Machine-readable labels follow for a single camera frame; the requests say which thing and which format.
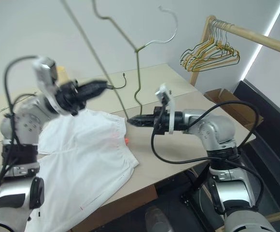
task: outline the white garment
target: white garment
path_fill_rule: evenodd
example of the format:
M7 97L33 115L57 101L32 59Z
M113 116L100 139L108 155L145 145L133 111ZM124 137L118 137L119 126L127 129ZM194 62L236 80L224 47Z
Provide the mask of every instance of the white garment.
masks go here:
M105 112L83 110L50 122L38 148L51 154L39 159L44 203L33 210L25 231L68 231L124 185L138 165L125 133L125 120Z

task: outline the wooden clothes rack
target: wooden clothes rack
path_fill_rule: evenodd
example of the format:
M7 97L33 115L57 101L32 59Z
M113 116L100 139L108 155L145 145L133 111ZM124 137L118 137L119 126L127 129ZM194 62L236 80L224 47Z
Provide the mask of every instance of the wooden clothes rack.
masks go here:
M213 20L216 20L216 17L213 15L210 15L207 17L206 24L204 26L204 30L201 37L201 43L205 42L209 39L210 36L210 27L219 28L224 31L227 31L229 33L238 35L240 37L243 37L247 40L251 40L253 42L256 42L258 44L262 44L263 46L269 47L271 49L274 49L278 52L280 52L280 41L272 39L270 37L267 37L265 35L261 35L259 33L253 32L248 29L244 29L238 26L235 26L230 23L225 22L217 22L216 24L212 24L211 22ZM198 78L199 72L192 72L191 78L190 78L190 84L195 86L197 78Z

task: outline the beige tabletop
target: beige tabletop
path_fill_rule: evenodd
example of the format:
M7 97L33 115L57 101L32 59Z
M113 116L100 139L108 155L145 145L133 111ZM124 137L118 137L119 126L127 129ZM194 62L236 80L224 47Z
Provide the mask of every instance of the beige tabletop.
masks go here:
M125 73L127 86L126 88L120 89L119 92L126 104L126 108L128 109L128 115L134 116L139 114L139 107L131 97L134 90L137 89L136 72L128 71ZM117 77L116 80L118 80L120 75L121 73L115 73L111 75L111 78L116 79L115 77ZM161 83L166 83L172 90L172 93L175 96L177 111L183 109L209 109L214 105L214 103L203 97L199 91L175 73L168 65L158 65L142 69L141 75L143 80L143 90L139 95L139 99L145 104L143 107L144 114L151 114L153 108L160 105L160 103L156 101L157 98L154 93ZM25 92L29 91L33 91L33 88L25 90ZM3 106L5 106L4 98L0 96L0 107ZM119 116L124 116L121 106L118 104L113 92L111 93L109 91L101 97L89 101L88 108L92 110L103 110L109 113L115 113ZM229 116L222 109L216 109L214 113L217 115ZM231 116L229 117L234 121L236 127L235 139L239 144L247 135L248 131ZM127 124L126 131L126 138L129 138L128 147L139 161L139 165L136 167L131 179L110 199L108 199L105 204L129 195L196 164L177 165L164 163L158 160L153 155L150 146L152 128L136 128ZM187 160L206 156L206 151L204 150L201 141L196 136L182 134L179 131L175 131L173 135L166 134L163 136L156 136L155 148L162 157L170 160Z

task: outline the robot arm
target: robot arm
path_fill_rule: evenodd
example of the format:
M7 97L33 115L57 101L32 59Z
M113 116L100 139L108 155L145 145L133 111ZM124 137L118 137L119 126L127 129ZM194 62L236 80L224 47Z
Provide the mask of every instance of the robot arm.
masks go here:
M173 102L170 92L165 87L160 88L156 94L163 107L168 105L168 102ZM128 122L138 127L154 127L156 134L170 131L172 124L175 131L196 135L206 149L208 157L216 158L210 161L208 186L215 211L225 215L226 231L275 232L267 219L255 210L256 201L246 171L224 161L226 159L244 166L240 162L234 139L233 122L228 117L213 114L201 117L204 113L204 110L194 109L182 112L173 112L172 109L168 113L163 111L162 107L155 107L152 115L135 116Z
M12 144L11 118L6 117L0 131L3 135L3 163L10 169L0 185L0 232L23 232L31 211L44 200L44 183L36 176L39 134L46 122L59 115L78 114L88 99L113 89L106 81L79 86L76 81L56 85L55 62L41 57L34 62L38 87L42 94L29 98L14 115L20 144Z

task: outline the white wall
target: white wall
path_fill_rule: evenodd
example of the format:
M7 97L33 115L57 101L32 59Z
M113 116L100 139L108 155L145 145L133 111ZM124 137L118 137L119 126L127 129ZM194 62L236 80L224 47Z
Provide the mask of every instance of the white wall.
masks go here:
M88 34L109 73L136 68L131 47L108 21L95 17L90 0L69 0L73 11ZM140 52L142 67L168 63L189 80L180 65L181 53L196 45L208 15L263 33L280 0L98 0L101 14L111 15L138 46L151 39L168 38L174 30L170 15L159 5L174 10L179 30L167 45L154 44ZM228 35L231 45L241 53L236 66L202 72L196 87L200 91L237 84L255 44ZM59 0L0 0L0 94L6 64L22 55L46 55L65 66L71 78L102 74ZM17 65L11 74L12 90L35 85L30 62Z
M280 15L269 35L280 40ZM262 47L246 79L280 108L280 53Z

